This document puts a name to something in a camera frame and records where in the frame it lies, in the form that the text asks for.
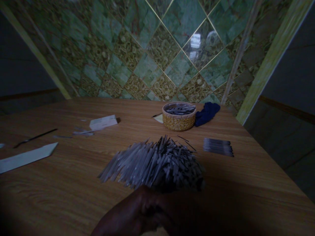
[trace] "dark blue cloth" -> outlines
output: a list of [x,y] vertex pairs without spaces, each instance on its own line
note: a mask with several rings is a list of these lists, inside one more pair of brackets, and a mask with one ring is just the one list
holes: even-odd
[[205,103],[203,106],[203,110],[196,112],[195,126],[198,127],[209,122],[220,110],[220,108],[221,108],[220,105],[216,103],[211,102]]

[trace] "small white box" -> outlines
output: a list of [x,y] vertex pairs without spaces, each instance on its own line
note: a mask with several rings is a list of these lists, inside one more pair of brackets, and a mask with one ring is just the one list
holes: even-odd
[[105,128],[107,126],[112,126],[112,125],[116,125],[116,124],[117,124],[116,116],[111,115],[111,116],[106,116],[103,118],[91,120],[90,128],[91,128],[91,130],[102,129],[102,128]]

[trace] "white paper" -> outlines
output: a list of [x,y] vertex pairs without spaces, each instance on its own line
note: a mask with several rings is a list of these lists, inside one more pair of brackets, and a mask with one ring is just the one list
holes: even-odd
[[116,116],[111,115],[111,116],[106,116],[99,119],[91,120],[90,128],[91,130],[103,129],[107,126],[112,126],[116,124],[117,124]]
[[162,123],[163,124],[163,114],[160,114],[156,117],[153,117],[155,120],[157,120],[158,122]]
[[48,144],[38,149],[0,160],[0,174],[50,156],[57,144]]

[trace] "tiled wall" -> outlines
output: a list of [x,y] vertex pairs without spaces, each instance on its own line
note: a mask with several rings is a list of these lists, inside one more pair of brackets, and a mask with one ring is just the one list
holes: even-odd
[[[75,95],[216,102],[252,0],[19,0],[8,6]],[[265,0],[226,106],[240,109],[291,0]]]

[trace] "pile of sticks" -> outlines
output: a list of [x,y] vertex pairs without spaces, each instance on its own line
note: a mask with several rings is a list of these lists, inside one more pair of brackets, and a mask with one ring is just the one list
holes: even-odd
[[172,192],[180,188],[201,191],[204,187],[204,168],[186,146],[176,144],[167,135],[156,143],[136,143],[117,152],[98,176],[101,182],[108,179],[125,182],[125,187],[138,188],[147,185],[160,192]]
[[176,103],[169,106],[165,111],[172,115],[188,115],[196,109],[195,105]]
[[230,145],[231,145],[230,141],[210,139],[210,138],[204,138],[203,140],[204,151],[234,157],[233,149]]

